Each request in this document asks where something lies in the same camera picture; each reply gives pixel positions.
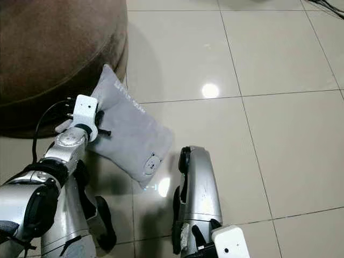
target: black cable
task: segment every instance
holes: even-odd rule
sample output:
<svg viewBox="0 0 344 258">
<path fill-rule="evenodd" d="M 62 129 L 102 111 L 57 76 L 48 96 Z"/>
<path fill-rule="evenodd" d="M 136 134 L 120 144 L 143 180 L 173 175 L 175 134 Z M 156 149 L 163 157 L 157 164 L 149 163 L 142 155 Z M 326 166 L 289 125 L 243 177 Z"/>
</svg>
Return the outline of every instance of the black cable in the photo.
<svg viewBox="0 0 344 258">
<path fill-rule="evenodd" d="M 24 249 L 24 258 L 27 258 L 27 252 L 28 252 L 28 249 L 25 248 L 25 249 Z"/>
<path fill-rule="evenodd" d="M 38 137 L 38 131 L 39 131 L 39 126 L 41 124 L 41 122 L 43 121 L 43 118 L 46 114 L 48 114 L 48 112 L 53 109 L 54 107 L 62 104 L 62 103 L 69 103 L 69 100 L 63 100 L 63 101 L 59 101 L 56 102 L 54 105 L 50 106 L 44 113 L 43 115 L 40 117 L 40 119 L 38 120 L 37 126 L 36 126 L 36 130 L 34 131 L 34 135 L 33 135 L 33 141 L 32 141 L 32 164 L 35 164 L 37 162 L 37 137 Z"/>
<path fill-rule="evenodd" d="M 319 4 L 323 7 L 325 7 L 326 9 L 329 9 L 333 13 L 335 13 L 338 17 L 344 19 L 344 10 L 341 10 L 341 9 L 333 6 L 327 0 L 308 0 L 308 1 Z"/>
</svg>

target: brown leather pouf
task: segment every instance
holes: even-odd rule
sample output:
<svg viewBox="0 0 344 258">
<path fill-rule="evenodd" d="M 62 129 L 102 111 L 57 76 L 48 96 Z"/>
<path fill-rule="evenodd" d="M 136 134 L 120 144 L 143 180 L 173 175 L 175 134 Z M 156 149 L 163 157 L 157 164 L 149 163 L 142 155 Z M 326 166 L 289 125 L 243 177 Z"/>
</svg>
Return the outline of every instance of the brown leather pouf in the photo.
<svg viewBox="0 0 344 258">
<path fill-rule="evenodd" d="M 92 93 L 105 63 L 123 80 L 126 28 L 125 0 L 0 0 L 0 135 L 32 137 L 49 106 Z"/>
</svg>

